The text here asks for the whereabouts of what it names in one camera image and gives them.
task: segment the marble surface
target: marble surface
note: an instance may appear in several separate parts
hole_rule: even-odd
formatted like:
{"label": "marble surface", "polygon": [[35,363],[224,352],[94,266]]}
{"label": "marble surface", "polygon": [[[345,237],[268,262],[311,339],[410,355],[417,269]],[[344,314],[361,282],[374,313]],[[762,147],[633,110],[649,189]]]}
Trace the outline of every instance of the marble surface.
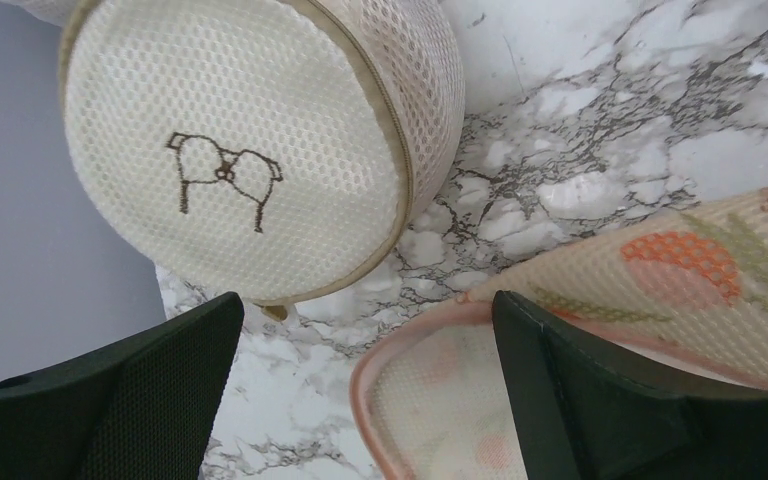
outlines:
{"label": "marble surface", "polygon": [[[541,251],[768,186],[768,1],[620,3],[590,48],[523,66],[516,95],[468,117],[450,180],[378,269],[283,324],[249,309],[207,479],[381,478],[347,393],[377,339]],[[552,18],[548,40],[580,40],[580,15]],[[216,294],[158,279],[170,317]]]}

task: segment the bag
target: bag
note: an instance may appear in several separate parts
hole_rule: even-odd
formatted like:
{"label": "bag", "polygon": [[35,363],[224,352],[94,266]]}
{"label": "bag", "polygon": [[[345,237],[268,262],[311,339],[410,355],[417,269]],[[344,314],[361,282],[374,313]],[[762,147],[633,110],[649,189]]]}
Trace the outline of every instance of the bag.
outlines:
{"label": "bag", "polygon": [[0,2],[16,5],[44,22],[62,27],[75,10],[78,0],[0,0]]}
{"label": "bag", "polygon": [[85,0],[75,170],[140,252],[261,306],[355,282],[429,205],[464,118],[435,0]]}
{"label": "bag", "polygon": [[[616,373],[619,367],[605,371],[599,365],[572,362],[568,352],[560,356],[554,347],[550,348],[548,338],[541,339],[538,345],[520,342],[516,338],[517,328],[526,328],[525,323],[520,319],[520,327],[514,328],[511,319],[504,317],[511,316],[512,310],[531,319],[539,314],[529,310],[522,301],[506,298],[510,294],[499,294],[500,305],[497,296],[500,291],[522,295],[542,307],[547,315],[551,312],[566,320],[569,331],[560,337],[571,338],[575,332],[579,337],[589,333],[659,364],[764,392],[729,391],[722,384],[710,386],[698,379],[674,383],[659,392],[646,384],[629,383]],[[550,323],[545,322],[540,328],[551,330]],[[615,348],[608,345],[588,351],[573,347],[567,350],[585,357],[597,357],[605,354],[608,347]],[[619,366],[640,373],[645,371],[642,366],[636,366],[641,360],[621,362]],[[749,413],[740,413],[740,401],[732,404],[737,405],[734,408],[726,406],[729,396],[743,401],[768,397],[768,188],[690,211],[658,216],[538,255],[419,315],[381,340],[358,363],[351,382],[355,420],[385,478],[390,480],[520,480],[526,478],[526,468],[528,478],[534,477],[534,480],[573,478],[559,473],[537,475],[538,471],[546,471],[540,468],[544,466],[543,460],[536,453],[524,458],[529,451],[551,457],[566,448],[554,443],[549,435],[558,432],[528,431],[521,422],[522,418],[530,418],[539,423],[540,418],[553,414],[554,396],[551,408],[536,402],[538,387],[546,386],[538,381],[543,375],[541,361],[552,364],[547,368],[555,370],[556,376],[549,382],[554,386],[549,385],[549,389],[555,391],[554,395],[568,397],[566,423],[562,423],[577,425],[575,432],[561,432],[563,438],[569,438],[572,444],[595,442],[583,448],[591,451],[589,461],[596,470],[603,466],[599,462],[617,458],[614,467],[627,468],[631,473],[641,467],[632,461],[641,452],[652,454],[649,460],[653,462],[659,455],[675,456],[677,462],[682,462],[687,460],[685,454],[730,451],[720,447],[706,447],[707,450],[699,447],[702,448],[699,451],[694,450],[695,447],[688,447],[687,451],[678,449],[679,446],[685,448],[687,445],[682,442],[690,440],[662,434],[657,430],[660,428],[657,422],[646,423],[657,414],[643,415],[636,422],[628,421],[632,411],[643,408],[646,402],[677,398],[674,392],[677,385],[706,392],[699,397],[685,392],[694,414],[702,415],[701,422],[710,418],[704,416],[704,408],[693,404],[697,400],[720,402],[711,415],[738,417],[733,422],[708,421],[705,438],[700,442],[710,445],[710,442],[729,442],[735,437],[742,438],[741,441],[746,440],[743,437],[756,437],[746,432],[743,435],[724,433],[732,428],[730,425],[747,431],[754,429],[758,438],[768,438],[764,437],[768,434],[768,424],[760,420],[753,423]],[[582,382],[600,369],[603,379],[596,384],[598,388],[584,389]],[[650,377],[663,381],[671,371],[662,370]],[[620,383],[625,382],[617,394],[610,393],[616,379],[604,380],[609,374],[619,378]],[[626,398],[634,400],[633,394],[628,393],[636,388],[634,385],[650,388],[643,391],[654,392],[654,397],[661,400],[623,403]],[[557,388],[564,388],[565,393],[557,393]],[[720,398],[722,392],[728,395]],[[515,403],[521,395],[526,398]],[[583,396],[584,403],[575,403],[576,396]],[[600,404],[600,396],[607,400]],[[611,405],[617,402],[623,408],[609,414]],[[520,418],[515,422],[517,408]],[[596,415],[610,420],[601,423],[603,431],[588,430],[588,426],[600,422],[596,418],[588,423],[593,420],[585,415],[588,408],[596,408]],[[666,414],[668,410],[660,412],[664,414],[662,419],[670,418]],[[669,422],[670,428],[681,423]],[[618,445],[625,439],[623,432],[634,430],[630,424],[645,427],[638,432],[642,437],[630,442],[636,447],[620,449]],[[605,428],[614,428],[611,425],[615,425],[615,430],[605,433]],[[652,425],[655,428],[652,431],[659,433],[646,437],[645,431]],[[676,444],[658,444],[656,447],[664,450],[655,448],[652,453],[646,444],[647,438],[651,441],[669,438]],[[601,450],[608,446],[614,450]],[[668,455],[673,447],[676,447],[675,455]],[[753,462],[696,464],[716,468],[714,475],[680,470],[693,467],[691,462],[670,470],[683,474],[634,478],[768,478],[758,473],[762,467],[768,468],[768,448],[747,447],[745,450],[752,452]],[[562,467],[563,462],[549,466]],[[626,477],[616,474],[599,478]]]}

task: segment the gray surface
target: gray surface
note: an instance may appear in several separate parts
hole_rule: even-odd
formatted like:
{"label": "gray surface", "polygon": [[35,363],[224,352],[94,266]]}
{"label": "gray surface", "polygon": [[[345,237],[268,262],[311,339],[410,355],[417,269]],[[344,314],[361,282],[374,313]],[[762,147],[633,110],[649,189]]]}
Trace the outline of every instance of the gray surface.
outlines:
{"label": "gray surface", "polygon": [[69,163],[59,34],[0,4],[0,380],[164,319],[153,265],[104,222]]}

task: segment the marble countertop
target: marble countertop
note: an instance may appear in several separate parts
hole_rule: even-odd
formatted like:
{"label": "marble countertop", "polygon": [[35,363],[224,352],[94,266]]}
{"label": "marble countertop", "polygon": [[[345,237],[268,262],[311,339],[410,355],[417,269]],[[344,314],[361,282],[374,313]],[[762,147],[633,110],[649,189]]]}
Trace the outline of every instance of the marble countertop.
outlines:
{"label": "marble countertop", "polygon": [[[559,244],[768,186],[768,1],[626,4],[584,55],[559,49],[563,69],[515,65],[541,73],[468,116],[449,181],[378,269],[282,324],[248,310],[208,480],[381,478],[348,402],[377,339]],[[217,293],[157,274],[169,317]]]}

